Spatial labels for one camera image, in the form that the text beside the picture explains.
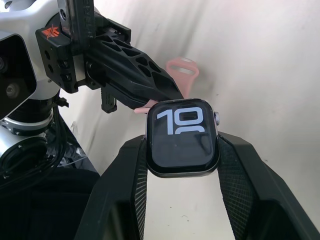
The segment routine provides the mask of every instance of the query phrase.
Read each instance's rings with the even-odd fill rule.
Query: red logo
[[[58,37],[60,32],[58,31],[58,27],[52,24],[51,27],[49,27],[46,30],[43,30],[42,33],[46,36],[46,39],[50,38],[50,37]]]

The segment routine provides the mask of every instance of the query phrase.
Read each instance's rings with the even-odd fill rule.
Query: pink watch strap
[[[175,84],[179,88],[182,96],[186,99],[189,97],[191,87],[199,75],[197,63],[184,57],[177,57],[168,61],[165,70],[173,78]],[[143,107],[136,108],[136,114],[146,114],[149,109],[155,105],[157,101],[149,100]]]

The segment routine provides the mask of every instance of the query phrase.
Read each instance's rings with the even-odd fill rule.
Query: black watch screen
[[[218,166],[218,132],[201,99],[162,101],[147,116],[147,164],[159,177],[199,176]]]

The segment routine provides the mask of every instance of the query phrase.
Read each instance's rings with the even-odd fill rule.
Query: white wall
[[[220,131],[254,145],[320,230],[320,1],[96,0],[95,6],[131,28],[132,45],[160,66],[177,56],[196,61],[191,97],[220,112]],[[103,113],[97,91],[65,96],[70,109],[62,116],[69,126],[76,122],[76,136],[100,173],[126,140],[145,132],[145,116],[123,105]],[[217,173],[150,174],[147,197],[146,240],[233,239]]]

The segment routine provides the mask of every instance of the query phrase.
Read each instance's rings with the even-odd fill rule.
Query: digital time display
[[[147,163],[159,177],[213,171],[219,160],[211,106],[201,99],[163,101],[147,116]]]

